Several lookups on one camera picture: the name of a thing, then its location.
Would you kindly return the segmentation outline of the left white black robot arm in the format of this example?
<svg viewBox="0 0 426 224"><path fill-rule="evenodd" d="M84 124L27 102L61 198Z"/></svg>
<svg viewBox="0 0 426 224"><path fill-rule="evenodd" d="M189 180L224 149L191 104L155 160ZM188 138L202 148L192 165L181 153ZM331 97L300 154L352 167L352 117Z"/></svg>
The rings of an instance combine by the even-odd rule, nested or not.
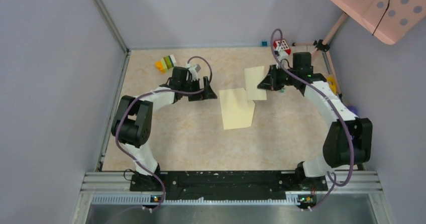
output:
<svg viewBox="0 0 426 224"><path fill-rule="evenodd" d="M159 164L149 146L153 113L183 97L188 101L216 99L211 81L211 75L199 78L195 67L175 67L166 82L151 92L120 99L111 134L117 147L134 161L135 175L148 190L161 184Z"/></svg>

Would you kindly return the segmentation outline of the pale yellow envelope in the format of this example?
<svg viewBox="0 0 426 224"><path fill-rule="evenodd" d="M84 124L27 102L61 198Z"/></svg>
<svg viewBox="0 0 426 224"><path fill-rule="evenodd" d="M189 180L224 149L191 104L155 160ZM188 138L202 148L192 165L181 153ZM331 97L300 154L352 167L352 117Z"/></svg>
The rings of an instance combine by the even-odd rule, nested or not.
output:
<svg viewBox="0 0 426 224"><path fill-rule="evenodd" d="M224 130L248 128L252 125L255 103L244 88L219 91Z"/></svg>

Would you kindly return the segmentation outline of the tan letter paper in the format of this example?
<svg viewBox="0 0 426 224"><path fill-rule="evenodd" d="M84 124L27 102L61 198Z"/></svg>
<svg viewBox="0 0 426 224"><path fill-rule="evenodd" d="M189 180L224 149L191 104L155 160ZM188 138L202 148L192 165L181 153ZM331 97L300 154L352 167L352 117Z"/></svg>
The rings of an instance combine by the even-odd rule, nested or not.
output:
<svg viewBox="0 0 426 224"><path fill-rule="evenodd" d="M258 89L264 79L264 66L245 68L245 89L250 100L267 100L266 90Z"/></svg>

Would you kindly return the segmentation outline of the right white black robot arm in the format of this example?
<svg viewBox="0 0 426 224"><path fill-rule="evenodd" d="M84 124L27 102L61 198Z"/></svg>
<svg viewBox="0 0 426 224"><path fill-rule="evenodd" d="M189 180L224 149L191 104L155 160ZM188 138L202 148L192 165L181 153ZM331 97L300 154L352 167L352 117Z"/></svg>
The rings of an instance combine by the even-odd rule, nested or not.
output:
<svg viewBox="0 0 426 224"><path fill-rule="evenodd" d="M322 153L300 162L296 168L295 185L308 190L315 177L349 165L368 162L371 158L372 122L350 111L331 90L321 73L314 73L311 54L296 52L292 55L292 67L283 68L280 63L270 65L258 89L278 91L293 86L309 99L329 127Z"/></svg>

